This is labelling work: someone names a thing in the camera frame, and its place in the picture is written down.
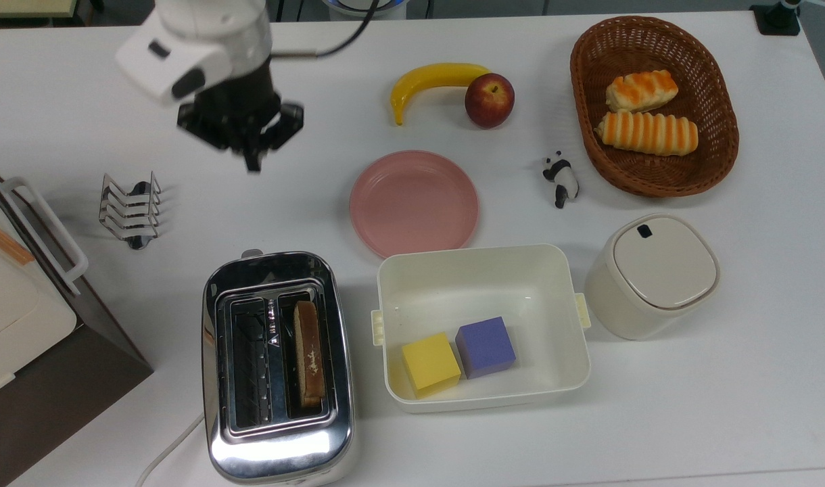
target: floor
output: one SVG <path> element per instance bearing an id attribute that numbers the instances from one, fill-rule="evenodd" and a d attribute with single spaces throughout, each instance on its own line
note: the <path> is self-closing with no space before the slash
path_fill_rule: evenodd
<path id="1" fill-rule="evenodd" d="M 756 0 L 773 4 L 774 0 Z M 825 7 L 806 0 L 800 20 L 809 38 L 825 79 Z M 425 18 L 431 2 L 431 18 L 481 18 L 482 16 L 539 16 L 571 14 L 622 14 L 697 10 L 743 10 L 753 4 L 747 0 L 410 0 L 407 18 Z M 82 0 L 80 11 L 90 10 Z M 269 0 L 271 20 L 281 22 L 328 21 L 329 8 L 323 0 Z M 105 0 L 105 12 L 91 16 L 93 25 L 140 24 L 153 8 L 152 0 Z"/>

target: pink plate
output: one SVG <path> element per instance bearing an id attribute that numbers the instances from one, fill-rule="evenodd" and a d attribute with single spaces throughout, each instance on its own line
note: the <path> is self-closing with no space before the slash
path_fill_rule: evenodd
<path id="1" fill-rule="evenodd" d="M 478 197 L 472 181 L 447 158 L 394 152 L 356 180 L 350 215 L 359 238 L 382 258 L 458 249 L 475 230 Z"/>

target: apple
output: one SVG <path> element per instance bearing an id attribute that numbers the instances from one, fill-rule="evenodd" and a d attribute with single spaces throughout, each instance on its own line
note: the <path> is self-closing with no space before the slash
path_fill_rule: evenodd
<path id="1" fill-rule="evenodd" d="M 512 113 L 515 89 L 509 80 L 497 73 L 482 74 L 469 83 L 464 107 L 469 120 L 482 129 L 493 129 Z"/>

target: white canister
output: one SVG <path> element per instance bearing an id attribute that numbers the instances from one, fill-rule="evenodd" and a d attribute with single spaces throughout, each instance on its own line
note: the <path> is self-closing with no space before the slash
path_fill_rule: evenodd
<path id="1" fill-rule="evenodd" d="M 641 340 L 701 305 L 719 285 L 719 261 L 681 218 L 654 214 L 611 235 L 584 293 L 607 329 Z"/>

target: toast rack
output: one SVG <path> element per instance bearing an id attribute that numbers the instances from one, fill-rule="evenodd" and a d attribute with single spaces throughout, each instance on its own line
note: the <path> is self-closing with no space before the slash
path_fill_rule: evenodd
<path id="1" fill-rule="evenodd" d="M 103 175 L 100 194 L 100 224 L 131 249 L 141 250 L 160 236 L 157 216 L 162 190 L 154 172 L 149 181 L 140 181 L 133 191 L 125 192 L 110 175 Z"/>

